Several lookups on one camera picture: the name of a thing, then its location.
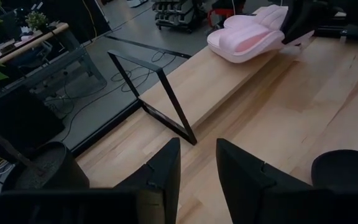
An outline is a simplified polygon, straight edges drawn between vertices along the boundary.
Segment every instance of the black metal table leg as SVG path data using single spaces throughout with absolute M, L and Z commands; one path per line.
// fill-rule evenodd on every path
M 175 133 L 177 133 L 179 136 L 183 137 L 184 139 L 186 139 L 188 142 L 190 142 L 192 145 L 195 145 L 197 143 L 197 139 L 194 135 L 193 130 L 191 129 L 191 126 L 185 116 L 185 113 L 183 112 L 179 101 L 175 95 L 175 93 L 172 90 L 171 85 L 168 82 L 167 77 L 165 76 L 165 73 L 163 71 L 163 69 L 161 67 L 158 67 L 152 63 L 148 63 L 145 62 L 143 60 L 140 60 L 138 58 L 134 58 L 131 57 L 129 55 L 126 54 L 122 54 L 120 52 L 117 52 L 115 50 L 109 50 L 108 51 L 109 56 L 111 57 L 111 60 L 114 62 L 115 66 L 117 67 L 117 69 L 119 70 L 120 74 L 122 75 L 123 79 L 125 80 L 125 82 L 128 84 L 129 88 L 131 89 L 131 91 L 133 92 L 133 94 L 135 94 L 137 100 L 139 100 L 140 102 L 142 102 L 142 107 L 143 109 L 150 114 L 151 116 L 153 116 L 154 118 L 156 118 L 158 121 L 160 121 L 161 123 L 163 123 L 166 127 L 170 128 L 172 131 L 174 131 Z M 132 83 L 131 79 L 128 77 L 127 73 L 125 72 L 124 68 L 122 67 L 122 65 L 119 63 L 117 57 L 123 58 L 125 60 L 128 60 L 130 62 L 133 62 L 135 64 L 138 64 L 142 67 L 148 68 L 151 71 L 155 72 L 158 76 L 158 78 L 161 81 L 162 86 L 164 87 L 164 90 L 167 92 L 167 95 L 175 109 L 175 111 L 177 112 L 180 121 L 183 124 L 183 127 L 178 124 L 177 122 L 174 122 L 172 119 L 168 118 L 167 116 L 165 116 L 164 114 L 162 114 L 161 112 L 159 112 L 158 110 L 156 110 L 155 108 L 151 107 L 150 105 L 148 105 L 146 102 L 142 101 L 139 98 L 139 92 L 136 90 L 136 87 L 134 86 L 134 84 Z

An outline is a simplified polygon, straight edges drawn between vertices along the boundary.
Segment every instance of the wooden tabletop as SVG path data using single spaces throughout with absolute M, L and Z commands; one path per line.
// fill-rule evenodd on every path
M 358 150 L 358 43 L 313 39 L 284 71 L 254 75 L 181 139 L 178 223 L 231 223 L 216 167 L 225 138 L 310 183 L 312 161 L 336 149 Z M 170 129 L 140 109 L 78 162 L 93 187 L 113 187 L 150 159 Z
M 244 63 L 231 63 L 205 47 L 169 74 L 168 81 L 190 126 L 195 129 L 247 80 L 263 67 L 284 70 L 299 49 L 267 52 Z M 140 98 L 159 112 L 182 125 L 161 82 Z
M 63 32 L 64 30 L 67 30 L 68 29 L 68 24 L 67 23 L 64 23 L 64 22 L 61 22 L 61 23 L 58 23 L 56 25 L 56 29 L 53 30 L 53 33 L 54 34 L 59 34 L 61 32 Z M 3 56 L 2 58 L 0 58 L 0 62 L 1 63 L 6 63 L 7 61 L 13 59 L 14 57 L 18 56 L 18 55 L 21 55 L 23 54 L 24 52 L 30 50 L 31 48 L 33 47 L 36 47 L 38 45 L 40 45 L 43 41 L 46 41 L 48 40 L 49 38 L 53 37 L 53 34 L 52 32 L 49 32 L 48 34 L 45 34 L 41 37 L 39 37 L 38 39 L 35 39 L 29 43 L 23 43 L 21 46 L 18 46 L 17 49 L 15 49 L 15 51 Z M 41 31 L 37 31 L 34 33 L 34 38 L 37 38 L 38 36 L 42 35 L 43 33 L 41 33 Z

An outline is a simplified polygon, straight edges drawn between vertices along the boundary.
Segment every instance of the wooden shelf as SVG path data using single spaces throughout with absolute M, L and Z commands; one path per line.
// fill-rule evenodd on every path
M 170 73 L 168 81 L 190 126 L 196 128 L 277 53 L 268 52 L 248 62 L 235 64 L 205 47 Z M 287 58 L 287 67 L 293 59 Z M 165 116 L 182 124 L 161 82 L 143 93 L 140 98 Z

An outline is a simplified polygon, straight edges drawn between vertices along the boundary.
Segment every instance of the gray floor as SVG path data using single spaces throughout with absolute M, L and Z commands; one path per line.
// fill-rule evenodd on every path
M 206 3 L 206 9 L 214 1 L 208 1 Z M 194 55 L 206 46 L 206 33 L 210 30 L 206 20 L 203 25 L 195 30 L 192 34 L 186 32 L 178 32 L 169 28 L 163 27 L 162 30 L 158 30 L 155 26 L 154 15 L 155 13 L 151 9 L 152 2 L 146 2 L 145 4 L 136 7 L 129 8 L 126 0 L 114 0 L 103 7 L 103 11 L 109 20 L 109 25 L 113 30 L 112 35 L 127 40 L 136 41 L 142 44 L 152 45 L 163 49 L 173 50 L 177 52 L 183 52 L 185 54 Z M 268 2 L 263 1 L 248 1 L 245 6 L 246 12 L 252 12 L 260 6 L 266 6 Z M 131 92 L 122 92 L 120 85 L 124 82 L 112 82 L 111 77 L 118 72 L 113 62 L 107 55 L 108 50 L 118 50 L 122 53 L 131 55 L 133 57 L 151 62 L 151 58 L 156 53 L 154 50 L 137 47 L 131 44 L 126 44 L 116 40 L 107 39 L 101 37 L 93 44 L 87 47 L 88 53 L 91 55 L 93 62 L 99 68 L 100 72 L 108 80 L 108 85 L 98 92 L 86 98 L 80 98 L 74 100 L 74 109 L 63 120 L 66 125 L 66 130 L 60 133 L 54 140 L 61 141 L 69 132 L 70 123 L 71 129 L 69 135 L 64 139 L 64 143 L 73 148 L 80 143 L 84 138 L 89 136 L 106 121 L 118 114 L 123 108 L 134 101 L 134 95 Z M 161 60 L 155 62 L 159 66 L 164 66 L 173 59 L 172 55 L 164 55 Z M 185 61 L 183 58 L 175 58 L 172 63 L 164 68 L 166 74 L 169 74 L 172 70 L 177 68 Z M 133 63 L 122 61 L 122 64 L 126 70 L 132 70 L 137 65 Z M 132 73 L 132 79 L 139 75 L 147 73 L 147 69 L 138 69 Z M 138 78 L 134 83 L 135 85 L 144 81 L 145 77 Z M 142 93 L 145 90 L 152 87 L 158 78 L 155 74 L 150 74 L 148 79 L 138 87 L 138 90 Z M 101 89 L 96 80 L 93 77 L 87 77 L 84 75 L 76 82 L 67 86 L 68 94 L 70 97 L 83 96 L 89 93 L 94 93 Z M 90 104 L 86 108 L 82 109 L 89 102 L 98 99 L 99 100 Z M 65 102 L 63 112 L 71 111 L 72 102 Z

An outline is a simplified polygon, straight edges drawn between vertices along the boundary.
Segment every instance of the red object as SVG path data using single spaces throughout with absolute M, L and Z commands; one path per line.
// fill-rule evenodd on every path
M 244 8 L 244 3 L 238 6 L 237 11 L 242 12 L 243 8 Z M 215 12 L 215 14 L 218 16 L 226 17 L 226 19 L 234 15 L 233 9 L 212 9 L 212 10 L 210 10 L 208 12 L 207 18 L 208 18 L 208 25 L 212 28 L 214 27 L 214 26 L 212 26 L 212 20 L 211 20 L 211 15 L 213 12 Z

